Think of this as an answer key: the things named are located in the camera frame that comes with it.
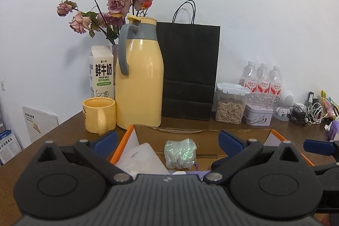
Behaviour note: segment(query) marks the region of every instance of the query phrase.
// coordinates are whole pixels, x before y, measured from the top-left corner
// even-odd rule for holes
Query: plastic storage container
[[[250,89],[241,85],[217,83],[217,91],[215,121],[240,124],[245,110],[246,95],[250,94]]]
[[[273,109],[265,106],[247,104],[244,111],[244,121],[251,126],[269,126]]]

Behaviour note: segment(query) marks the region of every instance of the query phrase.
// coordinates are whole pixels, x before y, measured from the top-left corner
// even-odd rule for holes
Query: wooden table
[[[298,149],[304,153],[315,165],[331,163],[334,161],[332,157],[320,156],[312,153],[305,153],[302,149],[303,142],[306,139],[328,140],[327,133],[324,131],[324,125],[313,125],[299,127],[290,122],[281,122],[272,119],[269,127],[252,127],[244,122],[240,125],[230,125],[226,123],[218,123],[214,119],[210,121],[195,121],[177,118],[162,118],[162,128],[180,128],[180,129],[269,129],[273,128],[283,135],[286,139],[291,140]],[[125,133],[125,130],[117,127],[119,139]],[[21,153],[12,158],[4,166],[0,168],[0,225],[10,226],[17,221],[21,214],[13,198],[13,187],[21,172],[25,169],[32,156],[37,152],[40,146],[47,140],[53,140],[58,145],[72,145],[80,139],[94,140],[97,134],[89,133],[85,130],[83,124],[82,112],[73,116],[51,132],[35,141]]]

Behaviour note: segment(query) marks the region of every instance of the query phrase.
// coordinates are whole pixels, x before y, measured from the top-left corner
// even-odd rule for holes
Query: white tissue paper
[[[139,173],[147,175],[169,175],[150,144],[144,143],[129,149],[115,164],[135,179]]]

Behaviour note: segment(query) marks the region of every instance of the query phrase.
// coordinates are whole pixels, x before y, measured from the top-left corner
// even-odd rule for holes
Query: thermos lid
[[[140,23],[147,23],[147,24],[153,24],[157,25],[157,20],[151,17],[136,17],[133,15],[128,15],[127,19],[129,20],[129,23],[133,24],[135,22],[140,22]]]

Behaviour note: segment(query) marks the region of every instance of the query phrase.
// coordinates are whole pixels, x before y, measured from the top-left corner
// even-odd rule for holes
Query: yellow thermos
[[[157,21],[127,16],[119,35],[115,101],[117,125],[158,127],[161,123],[164,63],[158,44]]]

